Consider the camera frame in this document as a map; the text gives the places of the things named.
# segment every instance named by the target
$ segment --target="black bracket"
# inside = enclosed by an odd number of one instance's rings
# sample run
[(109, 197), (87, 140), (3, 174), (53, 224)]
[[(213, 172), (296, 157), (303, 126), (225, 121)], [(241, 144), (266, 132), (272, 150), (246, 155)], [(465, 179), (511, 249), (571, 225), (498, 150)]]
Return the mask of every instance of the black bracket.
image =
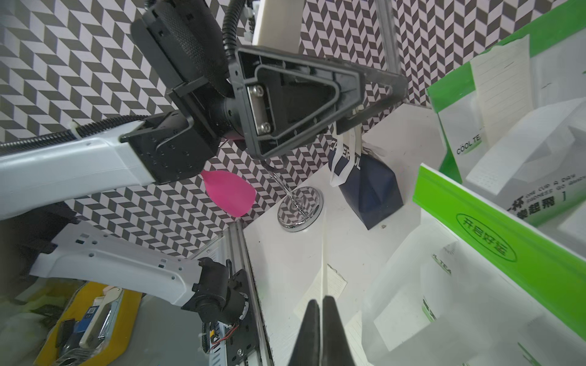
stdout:
[[(250, 156), (266, 160), (315, 140), (329, 124), (350, 114), (364, 99), (360, 70), (314, 57), (242, 46), (229, 65)], [(266, 92), (255, 98), (251, 88)], [(257, 123), (269, 126), (259, 134)]]
[(258, 350), (258, 330), (256, 320), (250, 304), (250, 286), (246, 277), (246, 271), (241, 269), (232, 277), (229, 286), (232, 291), (237, 291), (248, 296), (248, 312), (240, 322), (238, 329), (226, 340), (226, 357), (228, 366), (241, 363), (246, 356), (254, 350)]
[(120, 137), (128, 142), (149, 170), (155, 184), (165, 184), (198, 175), (206, 161), (215, 156), (220, 139), (198, 131), (192, 118), (179, 111), (169, 113), (156, 126), (132, 131)]

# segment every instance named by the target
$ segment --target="white table surface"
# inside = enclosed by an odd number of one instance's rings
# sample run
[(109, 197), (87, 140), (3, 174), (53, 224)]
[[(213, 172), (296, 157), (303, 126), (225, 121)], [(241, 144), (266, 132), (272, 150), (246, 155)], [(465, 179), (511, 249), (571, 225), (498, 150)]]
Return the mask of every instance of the white table surface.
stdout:
[[(345, 325), (362, 307), (362, 297), (383, 265), (420, 222), (413, 203), (419, 165), (437, 168), (445, 156), (437, 116), (403, 104), (363, 136), (387, 152), (382, 160), (397, 176), (404, 206), (367, 230), (339, 188), (321, 167), (302, 186), (316, 187), (325, 199), (328, 264), (347, 281), (337, 300)], [(322, 219), (301, 232), (286, 232), (271, 207), (244, 229), (258, 296), (275, 366), (287, 365), (301, 321), (293, 311), (321, 268)]]

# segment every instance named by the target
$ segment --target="paper note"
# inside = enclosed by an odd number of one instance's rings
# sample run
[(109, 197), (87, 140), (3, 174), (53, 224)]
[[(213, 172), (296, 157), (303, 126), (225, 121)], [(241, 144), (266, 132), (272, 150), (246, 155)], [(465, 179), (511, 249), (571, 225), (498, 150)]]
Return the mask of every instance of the paper note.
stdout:
[[(347, 285), (346, 280), (340, 274), (334, 270), (330, 265), (328, 265), (328, 293), (327, 295), (332, 296), (334, 299), (338, 299), (344, 291), (344, 288)], [(316, 275), (314, 282), (311, 284), (307, 292), (303, 295), (297, 307), (294, 310), (295, 315), (300, 320), (303, 320), (303, 315), (305, 314), (305, 308), (307, 308), (307, 304), (310, 300), (316, 299), (318, 301), (319, 307), (321, 309), (322, 302), (321, 302), (321, 293), (322, 293), (322, 271), (319, 270), (318, 274)]]
[(529, 35), (470, 61), (489, 146), (533, 110)]
[(344, 327), (346, 340), (356, 366), (372, 366), (362, 349), (362, 312), (357, 312)]

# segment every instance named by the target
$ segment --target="white bag handle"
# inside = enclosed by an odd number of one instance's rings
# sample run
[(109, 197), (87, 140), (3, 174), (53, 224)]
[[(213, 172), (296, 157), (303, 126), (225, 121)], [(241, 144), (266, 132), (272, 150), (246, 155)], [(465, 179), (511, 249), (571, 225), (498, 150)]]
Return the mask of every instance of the white bag handle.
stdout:
[[(355, 155), (356, 155), (356, 146), (358, 145), (358, 151), (359, 154), (362, 152), (362, 134), (360, 133), (362, 131), (362, 126), (358, 125), (358, 128), (360, 128), (360, 130), (358, 130), (358, 133), (356, 133), (357, 128), (351, 128), (350, 130), (344, 132), (341, 135), (337, 134), (336, 131), (336, 127), (334, 126), (334, 136), (337, 140), (337, 145), (336, 145), (336, 152), (334, 153), (333, 159), (332, 159), (332, 170), (331, 170), (331, 175), (330, 175), (330, 185), (332, 187), (338, 187), (341, 184), (346, 183), (346, 179), (348, 179), (348, 176), (350, 175), (350, 172), (352, 171), (352, 168), (354, 167), (354, 161), (356, 159)], [(344, 169), (342, 169), (342, 171), (340, 172), (339, 175), (337, 175), (334, 171), (336, 169), (336, 165), (338, 164), (338, 162), (340, 161), (340, 158), (344, 155), (344, 143), (345, 141), (348, 141), (347, 145), (348, 148), (350, 149), (350, 159), (348, 161), (348, 164), (346, 164), (346, 166), (344, 167)]]

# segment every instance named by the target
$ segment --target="yellow container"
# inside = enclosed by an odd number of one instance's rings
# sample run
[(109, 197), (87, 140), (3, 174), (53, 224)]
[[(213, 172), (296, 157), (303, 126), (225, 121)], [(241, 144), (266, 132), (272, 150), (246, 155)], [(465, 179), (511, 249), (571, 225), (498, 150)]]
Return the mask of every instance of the yellow container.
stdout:
[[(96, 282), (88, 282), (83, 286), (73, 299), (71, 306), (67, 308), (59, 321), (47, 337), (45, 344), (39, 355), (35, 359), (36, 366), (51, 366), (57, 360), (57, 347), (55, 341), (57, 338), (57, 329), (63, 320), (74, 318), (76, 321), (86, 314), (87, 309), (92, 306), (94, 299), (104, 296), (103, 289), (106, 285)], [(112, 338), (103, 349), (102, 352), (95, 355), (91, 359), (82, 363), (82, 366), (103, 366), (114, 361), (119, 357), (130, 342), (132, 334), (132, 327), (134, 320), (137, 317), (138, 306), (140, 305), (142, 293), (130, 290), (124, 290), (122, 294), (122, 301), (120, 301), (120, 308), (118, 309), (118, 316), (112, 332)]]

